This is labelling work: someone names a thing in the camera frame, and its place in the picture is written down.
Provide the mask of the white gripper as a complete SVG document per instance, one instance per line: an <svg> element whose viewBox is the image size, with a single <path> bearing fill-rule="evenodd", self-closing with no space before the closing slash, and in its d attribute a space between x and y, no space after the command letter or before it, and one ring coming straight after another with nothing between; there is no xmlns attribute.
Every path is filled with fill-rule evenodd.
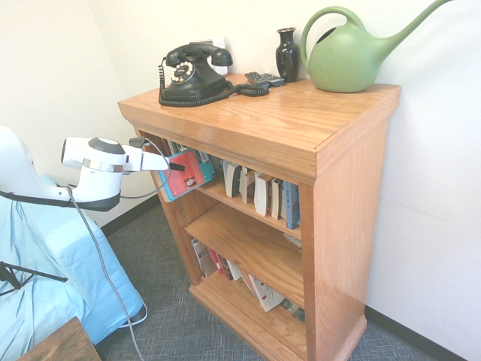
<svg viewBox="0 0 481 361"><path fill-rule="evenodd" d="M182 164L177 164L174 162L168 161L166 157L160 154L151 153L151 152L142 152L141 158L141 170L142 171L165 171L165 170L174 170L174 171L185 171L185 166Z"/></svg>

